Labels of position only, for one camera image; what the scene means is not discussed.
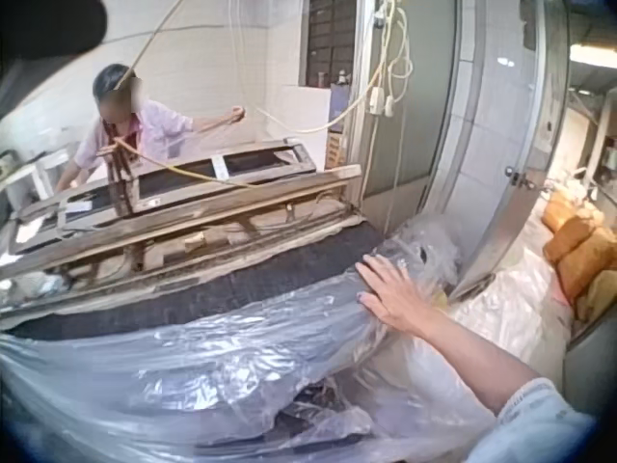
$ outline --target yellow hose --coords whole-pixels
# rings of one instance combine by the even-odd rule
[[[160,167],[162,167],[164,169],[167,169],[168,171],[175,172],[176,174],[179,174],[181,176],[197,178],[197,179],[203,180],[203,181],[213,181],[215,183],[223,183],[224,185],[239,186],[241,188],[259,188],[258,185],[251,185],[250,183],[242,183],[242,182],[239,182],[239,181],[232,181],[232,180],[220,180],[220,179],[215,178],[215,177],[209,177],[209,176],[204,176],[202,174],[197,174],[195,172],[185,171],[184,169],[179,169],[179,168],[177,168],[175,166],[170,166],[169,164],[165,164],[164,162],[157,161],[155,159],[152,159],[151,157],[146,156],[145,154],[142,154],[141,152],[139,152],[138,150],[135,150],[133,147],[128,145],[126,142],[124,142],[124,140],[122,138],[115,138],[114,141],[118,145],[123,147],[125,150],[130,151],[133,154],[138,155],[139,157],[145,159],[146,161],[149,161],[152,164],[156,164],[157,166],[160,166]]]

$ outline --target clear plastic wrap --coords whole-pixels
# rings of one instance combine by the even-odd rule
[[[419,217],[378,252],[428,294],[455,283],[447,230]],[[182,326],[56,342],[0,335],[4,382],[32,426],[104,462],[426,461],[481,435],[490,414],[428,345],[384,343],[385,327],[357,303],[362,289],[350,269]],[[397,352],[388,372],[380,359]]]

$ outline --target window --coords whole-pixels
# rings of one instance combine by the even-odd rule
[[[307,85],[330,87],[354,67],[357,0],[308,0]]]

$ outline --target floor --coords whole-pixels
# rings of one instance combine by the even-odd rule
[[[535,205],[495,281],[454,307],[453,316],[528,363],[561,390],[573,313],[542,254],[552,238],[540,220],[545,206],[542,199]]]

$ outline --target door handle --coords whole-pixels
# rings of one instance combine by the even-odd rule
[[[506,167],[504,173],[506,177],[510,178],[510,183],[512,186],[524,186],[529,191],[536,189],[536,184],[533,181],[528,180],[525,174],[515,171],[514,167]]]

